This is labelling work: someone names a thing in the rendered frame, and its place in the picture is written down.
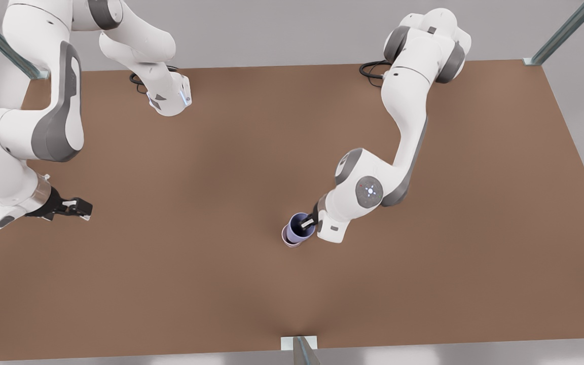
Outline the silver frame post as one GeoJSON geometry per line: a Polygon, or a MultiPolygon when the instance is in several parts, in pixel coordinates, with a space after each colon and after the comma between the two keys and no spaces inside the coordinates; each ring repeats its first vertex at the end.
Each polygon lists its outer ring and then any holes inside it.
{"type": "Polygon", "coordinates": [[[584,2],[566,19],[565,23],[531,57],[522,58],[524,65],[543,65],[550,56],[584,23],[584,2]]]}
{"type": "Polygon", "coordinates": [[[0,53],[2,53],[12,64],[21,70],[28,78],[32,80],[48,79],[49,72],[46,70],[39,70],[34,64],[28,62],[25,58],[19,55],[12,49],[3,35],[0,33],[0,53]]]}
{"type": "Polygon", "coordinates": [[[281,350],[292,351],[294,365],[321,365],[315,354],[318,349],[317,336],[282,337],[281,350]]]}

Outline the pink cup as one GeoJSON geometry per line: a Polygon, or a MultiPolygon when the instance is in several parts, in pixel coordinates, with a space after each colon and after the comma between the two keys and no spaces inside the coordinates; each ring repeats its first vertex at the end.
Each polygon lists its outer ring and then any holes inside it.
{"type": "Polygon", "coordinates": [[[285,245],[288,247],[297,247],[301,245],[301,242],[305,240],[303,236],[297,235],[293,230],[290,224],[286,225],[282,229],[282,239],[285,245]]]}

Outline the purple cup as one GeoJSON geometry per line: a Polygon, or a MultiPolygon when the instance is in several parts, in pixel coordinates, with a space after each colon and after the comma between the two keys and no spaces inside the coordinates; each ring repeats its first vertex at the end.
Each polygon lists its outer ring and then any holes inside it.
{"type": "Polygon", "coordinates": [[[295,215],[293,215],[288,224],[290,224],[290,226],[292,227],[292,230],[299,236],[303,236],[305,238],[305,240],[307,240],[308,238],[310,238],[310,236],[313,235],[313,233],[315,232],[315,226],[310,226],[310,227],[301,227],[301,221],[305,218],[305,217],[311,217],[310,213],[296,213],[295,215]]]}

